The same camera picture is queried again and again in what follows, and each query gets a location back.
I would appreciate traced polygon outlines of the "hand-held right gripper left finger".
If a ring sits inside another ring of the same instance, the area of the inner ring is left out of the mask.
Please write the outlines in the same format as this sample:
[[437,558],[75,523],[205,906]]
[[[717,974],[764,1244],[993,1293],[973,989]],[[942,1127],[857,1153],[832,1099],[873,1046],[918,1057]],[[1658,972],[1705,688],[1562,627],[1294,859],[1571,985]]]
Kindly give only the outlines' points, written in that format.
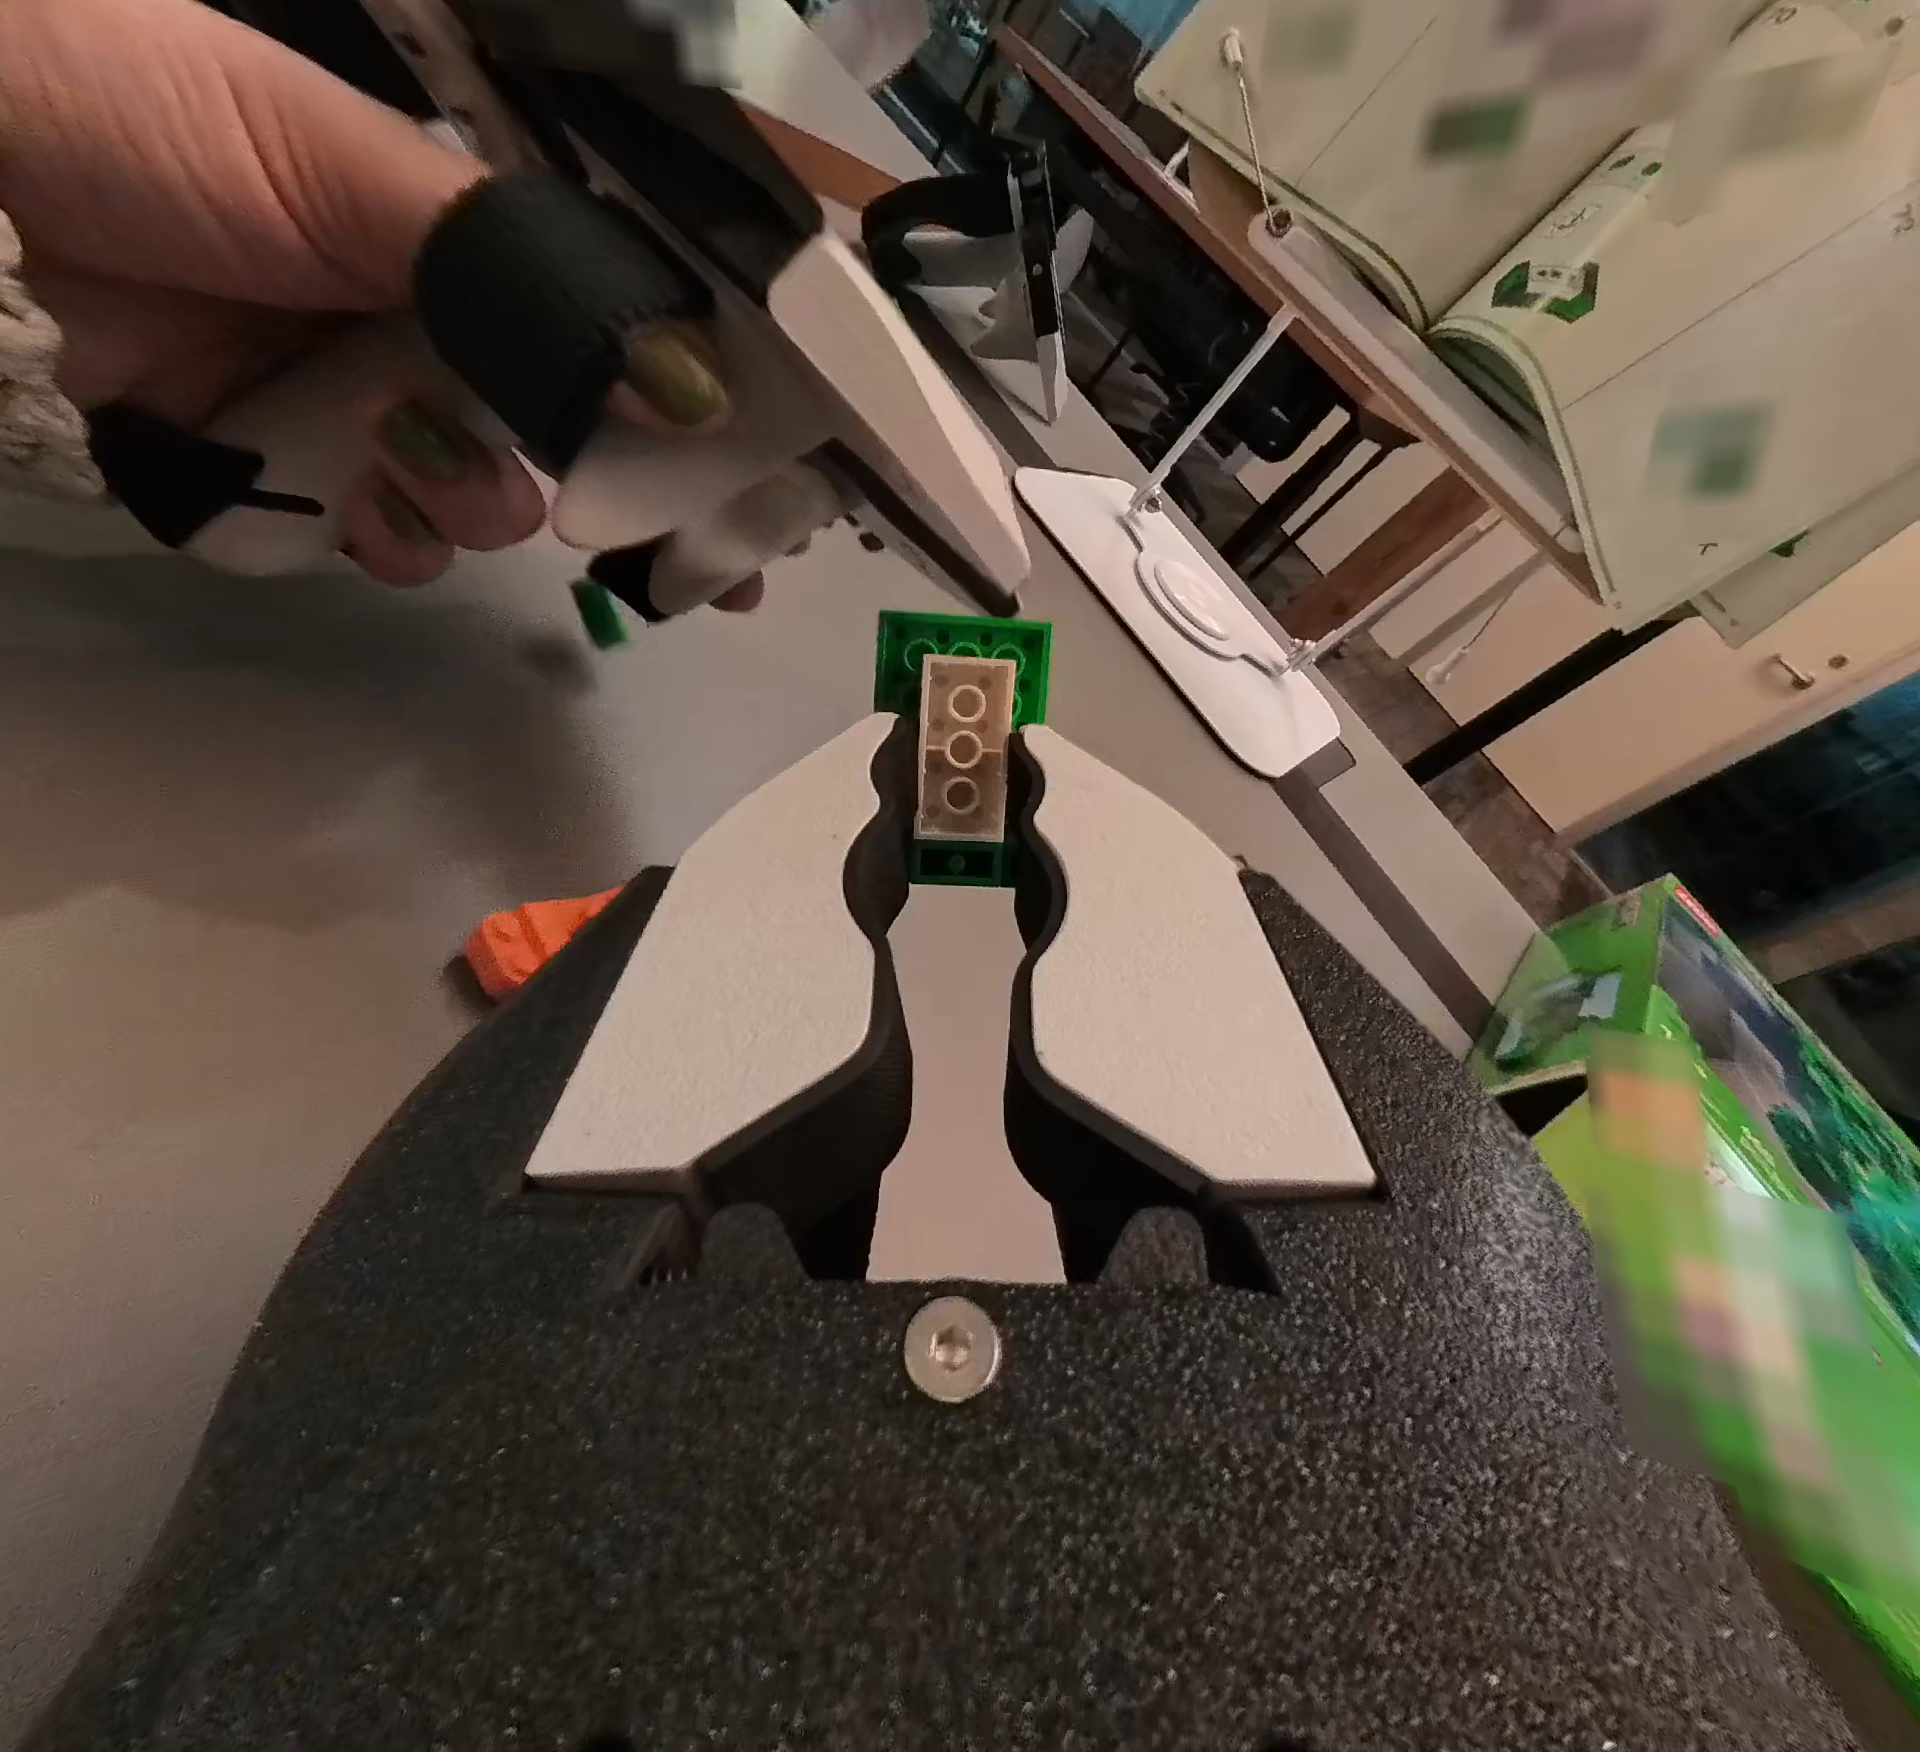
[[910,1116],[890,936],[902,717],[872,714],[726,811],[667,874],[527,1161],[540,1190],[831,1211]]

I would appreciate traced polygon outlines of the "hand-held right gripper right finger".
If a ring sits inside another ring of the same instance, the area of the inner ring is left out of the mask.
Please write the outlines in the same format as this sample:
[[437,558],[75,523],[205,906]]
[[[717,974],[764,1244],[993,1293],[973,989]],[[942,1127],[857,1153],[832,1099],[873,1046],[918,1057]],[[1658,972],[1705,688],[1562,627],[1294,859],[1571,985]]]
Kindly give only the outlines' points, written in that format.
[[1349,1200],[1380,1174],[1237,860],[1051,728],[1019,735],[1009,1144],[1059,1210]]

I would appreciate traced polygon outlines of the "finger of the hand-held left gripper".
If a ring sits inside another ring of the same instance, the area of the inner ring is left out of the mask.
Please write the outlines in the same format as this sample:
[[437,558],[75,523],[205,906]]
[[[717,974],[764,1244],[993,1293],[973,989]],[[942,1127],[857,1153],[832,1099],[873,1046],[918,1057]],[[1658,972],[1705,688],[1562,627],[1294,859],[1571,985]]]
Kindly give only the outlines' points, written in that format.
[[975,612],[1014,616],[1031,558],[995,438],[835,233],[802,245],[768,315],[821,383],[831,477],[855,512]]

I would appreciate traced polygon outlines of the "green lego plate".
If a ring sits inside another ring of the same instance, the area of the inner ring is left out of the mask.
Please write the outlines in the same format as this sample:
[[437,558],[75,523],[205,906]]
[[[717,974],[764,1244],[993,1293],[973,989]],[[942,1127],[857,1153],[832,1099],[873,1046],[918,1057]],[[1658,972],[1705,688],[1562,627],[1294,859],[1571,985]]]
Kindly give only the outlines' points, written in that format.
[[[914,816],[918,801],[918,728],[921,661],[927,654],[975,654],[1019,661],[1014,732],[1047,717],[1052,669],[1052,627],[1019,616],[972,616],[956,612],[881,612],[875,644],[873,707],[898,714],[914,725]],[[1016,884],[1020,844],[1012,804],[1012,740],[1005,842],[961,847],[920,842],[910,822],[907,875],[914,884],[1009,890]]]

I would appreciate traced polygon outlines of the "white lego brick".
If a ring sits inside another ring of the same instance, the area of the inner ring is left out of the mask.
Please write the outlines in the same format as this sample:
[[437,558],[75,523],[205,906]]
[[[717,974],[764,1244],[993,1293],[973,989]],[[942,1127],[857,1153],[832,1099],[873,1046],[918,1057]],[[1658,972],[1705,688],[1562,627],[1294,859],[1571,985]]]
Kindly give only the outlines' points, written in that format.
[[923,657],[915,840],[961,847],[1005,842],[1016,702],[1019,661],[1012,657]]

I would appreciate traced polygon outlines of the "person's left forearm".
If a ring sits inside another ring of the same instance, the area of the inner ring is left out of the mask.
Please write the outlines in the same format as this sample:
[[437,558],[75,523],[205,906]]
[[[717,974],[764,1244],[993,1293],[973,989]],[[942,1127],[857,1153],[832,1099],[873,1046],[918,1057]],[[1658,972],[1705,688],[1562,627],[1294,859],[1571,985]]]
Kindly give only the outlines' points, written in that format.
[[60,392],[60,325],[26,280],[10,213],[1,213],[1,484],[3,493],[97,505],[107,485],[79,408]]

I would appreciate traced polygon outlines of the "green lego box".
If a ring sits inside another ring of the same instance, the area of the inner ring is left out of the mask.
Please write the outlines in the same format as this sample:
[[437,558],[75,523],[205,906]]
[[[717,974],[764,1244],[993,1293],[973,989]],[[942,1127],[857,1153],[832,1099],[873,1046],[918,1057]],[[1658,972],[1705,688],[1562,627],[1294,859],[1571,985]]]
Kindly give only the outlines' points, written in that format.
[[1916,1706],[1916,1144],[1669,875],[1541,932],[1469,1067],[1594,1244],[1635,1442]]

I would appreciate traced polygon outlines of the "lego instruction booklet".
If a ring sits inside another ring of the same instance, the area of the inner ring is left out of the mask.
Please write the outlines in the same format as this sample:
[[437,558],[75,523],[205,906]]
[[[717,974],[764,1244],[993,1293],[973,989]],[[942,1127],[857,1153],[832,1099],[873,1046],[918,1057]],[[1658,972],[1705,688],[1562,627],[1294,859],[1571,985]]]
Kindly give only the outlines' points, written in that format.
[[1917,0],[1197,0],[1139,101],[1553,466],[1621,625],[1739,642],[1916,477]]

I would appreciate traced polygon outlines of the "person's left hand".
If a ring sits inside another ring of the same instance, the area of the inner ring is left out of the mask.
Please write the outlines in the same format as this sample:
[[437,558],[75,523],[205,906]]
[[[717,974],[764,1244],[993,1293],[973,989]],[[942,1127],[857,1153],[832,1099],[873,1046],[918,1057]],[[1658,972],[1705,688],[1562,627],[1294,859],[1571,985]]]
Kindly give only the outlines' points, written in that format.
[[201,435],[359,317],[489,167],[196,0],[1,0],[1,208],[60,392]]

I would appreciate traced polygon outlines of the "white and black device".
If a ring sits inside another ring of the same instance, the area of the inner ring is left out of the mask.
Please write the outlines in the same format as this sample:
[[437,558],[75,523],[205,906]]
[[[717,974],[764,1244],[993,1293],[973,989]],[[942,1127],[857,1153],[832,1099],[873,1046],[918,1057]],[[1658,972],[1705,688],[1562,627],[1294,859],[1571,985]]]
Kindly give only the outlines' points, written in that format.
[[1043,146],[1009,148],[995,171],[899,183],[860,209],[858,236],[886,290],[923,304],[1000,393],[1061,419],[1064,308],[1093,222],[1055,202]]

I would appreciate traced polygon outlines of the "orange brick separator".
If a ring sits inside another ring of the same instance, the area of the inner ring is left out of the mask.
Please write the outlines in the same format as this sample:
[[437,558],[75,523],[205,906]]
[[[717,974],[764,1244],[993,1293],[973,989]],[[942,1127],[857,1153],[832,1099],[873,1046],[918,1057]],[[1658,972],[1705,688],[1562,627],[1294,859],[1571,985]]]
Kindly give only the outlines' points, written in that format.
[[481,999],[500,1003],[540,972],[618,896],[621,885],[612,885],[588,896],[495,910],[467,932],[459,963]]

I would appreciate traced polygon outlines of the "wooden side table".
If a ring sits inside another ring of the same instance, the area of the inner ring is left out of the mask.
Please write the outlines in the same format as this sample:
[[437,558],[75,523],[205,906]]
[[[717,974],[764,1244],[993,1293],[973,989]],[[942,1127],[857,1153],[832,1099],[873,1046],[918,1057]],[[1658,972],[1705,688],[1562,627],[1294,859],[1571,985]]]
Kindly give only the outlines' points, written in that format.
[[[1256,202],[1237,173],[1207,152],[1196,152],[1188,156],[1188,181],[1166,176],[1139,134],[1019,30],[1000,25],[993,44],[996,58],[1020,70],[1139,208],[1196,251],[1211,274],[1247,299],[1263,320],[1280,318],[1280,338],[1293,343],[1314,373],[1334,388],[1331,408],[1340,412],[1337,429],[1219,543],[1225,562],[1251,577],[1308,532],[1321,516],[1321,500],[1329,508],[1340,503],[1349,487],[1340,467],[1356,450],[1365,447],[1365,467],[1375,470],[1390,452],[1416,442],[1416,425],[1391,396],[1340,358],[1307,315],[1282,297],[1271,268],[1253,253],[1248,225]],[[1296,633],[1329,633],[1349,612],[1383,603],[1399,580],[1421,571],[1433,573],[1435,558],[1464,551],[1472,530],[1496,523],[1488,500],[1442,463],[1420,493],[1282,606],[1282,625]]]

